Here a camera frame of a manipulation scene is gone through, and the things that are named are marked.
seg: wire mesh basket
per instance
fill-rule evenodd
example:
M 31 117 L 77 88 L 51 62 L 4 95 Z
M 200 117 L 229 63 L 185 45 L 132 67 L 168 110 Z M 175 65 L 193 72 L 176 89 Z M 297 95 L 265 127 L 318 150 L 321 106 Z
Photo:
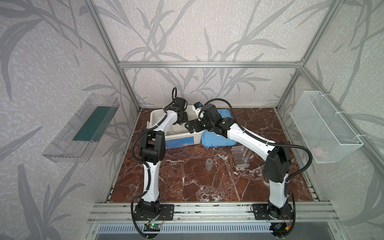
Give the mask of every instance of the wire mesh basket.
M 291 117 L 317 163 L 338 162 L 363 146 L 340 112 L 319 91 L 304 91 Z

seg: blue lid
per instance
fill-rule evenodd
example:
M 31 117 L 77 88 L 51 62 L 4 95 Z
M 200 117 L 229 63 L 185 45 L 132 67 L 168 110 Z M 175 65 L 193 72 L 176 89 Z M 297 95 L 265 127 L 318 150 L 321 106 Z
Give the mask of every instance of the blue lid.
M 218 109 L 218 112 L 223 118 L 230 117 L 231 113 L 227 109 Z M 237 142 L 228 138 L 225 138 L 221 135 L 217 135 L 214 132 L 209 132 L 205 130 L 201 136 L 201 143 L 204 147 L 223 147 L 223 146 L 233 146 Z

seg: clear plastic vial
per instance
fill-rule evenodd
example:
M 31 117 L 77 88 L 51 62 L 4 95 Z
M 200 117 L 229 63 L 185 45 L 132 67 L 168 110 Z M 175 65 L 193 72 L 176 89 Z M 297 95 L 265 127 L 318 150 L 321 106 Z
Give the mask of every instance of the clear plastic vial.
M 205 162 L 205 168 L 207 170 L 212 170 L 213 166 L 214 166 L 213 160 L 208 158 L 207 161 Z

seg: gray wall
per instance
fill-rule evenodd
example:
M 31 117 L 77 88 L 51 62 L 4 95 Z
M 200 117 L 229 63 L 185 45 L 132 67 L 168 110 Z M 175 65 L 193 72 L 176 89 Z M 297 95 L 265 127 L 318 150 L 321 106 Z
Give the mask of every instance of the gray wall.
M 0 239 L 78 239 L 137 112 L 82 1 L 1 1 L 0 15 Z M 90 93 L 121 104 L 91 159 L 43 157 Z
M 120 61 L 299 61 L 331 0 L 94 0 Z M 125 69 L 143 107 L 275 106 L 293 69 Z
M 384 1 L 344 1 L 306 67 L 383 153 Z M 297 144 L 305 144 L 290 111 L 302 92 L 300 77 L 279 110 Z M 382 239 L 384 178 L 362 150 L 308 170 L 321 200 L 330 200 L 350 239 Z

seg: black mounting plate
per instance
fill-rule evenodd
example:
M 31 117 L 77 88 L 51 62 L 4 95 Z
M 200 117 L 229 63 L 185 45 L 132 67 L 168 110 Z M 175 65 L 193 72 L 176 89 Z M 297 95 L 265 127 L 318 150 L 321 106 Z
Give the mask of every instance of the black mounting plate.
M 288 207 L 289 207 L 289 211 L 286 214 L 292 220 L 293 219 L 292 206 L 288 204 Z M 273 220 L 273 218 L 271 218 L 268 215 L 268 204 L 252 204 L 251 209 L 253 210 L 255 220 Z
M 160 204 L 160 212 L 163 212 L 164 214 L 160 214 L 155 220 L 163 221 L 164 217 L 165 221 L 173 220 L 174 210 L 175 205 L 173 204 Z M 148 218 L 144 217 L 139 211 L 134 214 L 134 217 L 136 221 L 148 221 Z

